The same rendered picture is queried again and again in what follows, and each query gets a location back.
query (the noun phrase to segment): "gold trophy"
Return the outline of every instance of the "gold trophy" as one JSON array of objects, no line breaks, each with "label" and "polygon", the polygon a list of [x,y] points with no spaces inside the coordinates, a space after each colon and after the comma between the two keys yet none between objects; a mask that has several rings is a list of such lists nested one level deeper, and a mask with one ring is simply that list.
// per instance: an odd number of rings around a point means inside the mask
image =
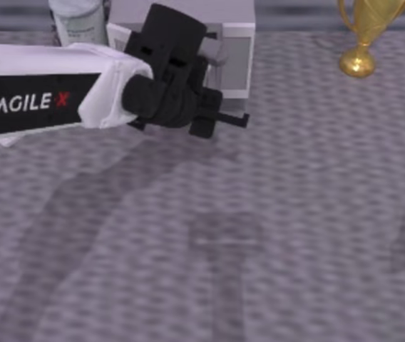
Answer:
[{"label": "gold trophy", "polygon": [[352,23],[345,11],[344,0],[338,0],[339,11],[347,27],[357,35],[357,47],[346,51],[339,61],[349,76],[364,78],[375,70],[375,59],[369,46],[405,11],[405,0],[354,0]]}]

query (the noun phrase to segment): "trophy base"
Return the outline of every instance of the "trophy base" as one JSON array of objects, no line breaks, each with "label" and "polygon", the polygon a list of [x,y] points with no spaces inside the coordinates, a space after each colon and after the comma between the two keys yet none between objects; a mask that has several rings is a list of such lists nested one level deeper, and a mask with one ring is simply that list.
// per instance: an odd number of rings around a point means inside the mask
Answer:
[{"label": "trophy base", "polygon": [[348,76],[364,78],[375,71],[375,60],[367,49],[356,47],[342,55],[339,67]]}]

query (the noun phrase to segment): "table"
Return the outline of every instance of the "table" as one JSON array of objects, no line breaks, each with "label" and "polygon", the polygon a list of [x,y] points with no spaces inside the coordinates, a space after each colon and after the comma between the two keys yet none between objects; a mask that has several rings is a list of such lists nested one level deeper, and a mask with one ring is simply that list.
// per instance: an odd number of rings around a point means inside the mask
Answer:
[{"label": "table", "polygon": [[353,39],[259,33],[250,126],[211,141],[0,146],[0,342],[405,341],[405,32],[363,81],[337,69]]}]

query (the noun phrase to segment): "red x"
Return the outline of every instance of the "red x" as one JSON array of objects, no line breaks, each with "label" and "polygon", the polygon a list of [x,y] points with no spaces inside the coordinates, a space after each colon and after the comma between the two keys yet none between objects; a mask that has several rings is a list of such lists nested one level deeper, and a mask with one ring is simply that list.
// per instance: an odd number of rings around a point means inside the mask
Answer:
[{"label": "red x", "polygon": [[66,101],[69,97],[69,91],[61,91],[58,93],[58,97],[55,97],[55,101],[57,102],[57,107],[65,106]]}]

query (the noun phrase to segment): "white jar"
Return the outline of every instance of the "white jar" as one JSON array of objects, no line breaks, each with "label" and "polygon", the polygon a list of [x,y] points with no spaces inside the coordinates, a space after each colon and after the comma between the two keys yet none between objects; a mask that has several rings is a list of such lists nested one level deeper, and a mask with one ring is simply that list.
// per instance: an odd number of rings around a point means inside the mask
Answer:
[{"label": "white jar", "polygon": [[62,46],[108,44],[103,0],[48,0]]}]

